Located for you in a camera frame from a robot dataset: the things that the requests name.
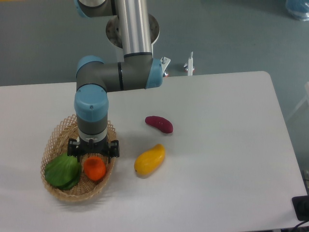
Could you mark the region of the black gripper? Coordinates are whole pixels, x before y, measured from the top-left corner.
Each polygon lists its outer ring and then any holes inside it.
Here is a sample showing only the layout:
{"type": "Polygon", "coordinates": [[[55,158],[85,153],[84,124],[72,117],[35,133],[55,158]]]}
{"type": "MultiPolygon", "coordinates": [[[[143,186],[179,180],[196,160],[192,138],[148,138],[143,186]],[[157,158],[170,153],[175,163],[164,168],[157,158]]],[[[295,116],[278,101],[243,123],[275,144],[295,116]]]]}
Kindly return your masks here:
{"type": "Polygon", "coordinates": [[[108,143],[107,137],[99,142],[86,142],[79,137],[77,139],[69,138],[67,155],[75,157],[77,162],[80,162],[80,156],[86,154],[101,154],[108,157],[108,163],[112,158],[120,157],[119,141],[113,140],[108,143]]]}

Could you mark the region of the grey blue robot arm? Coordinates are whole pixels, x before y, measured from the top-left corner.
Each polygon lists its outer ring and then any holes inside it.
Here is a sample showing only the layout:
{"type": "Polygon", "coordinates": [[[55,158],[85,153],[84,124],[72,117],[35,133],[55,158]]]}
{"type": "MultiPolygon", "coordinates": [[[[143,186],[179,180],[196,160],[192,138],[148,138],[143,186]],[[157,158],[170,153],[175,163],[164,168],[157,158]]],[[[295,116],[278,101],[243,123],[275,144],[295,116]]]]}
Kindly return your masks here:
{"type": "Polygon", "coordinates": [[[159,87],[164,69],[153,57],[149,14],[144,0],[77,0],[79,14],[86,18],[113,15],[119,20],[122,62],[106,64],[96,56],[78,62],[74,109],[78,139],[69,139],[68,156],[80,160],[95,153],[119,157],[119,142],[108,138],[109,92],[159,87]]]}

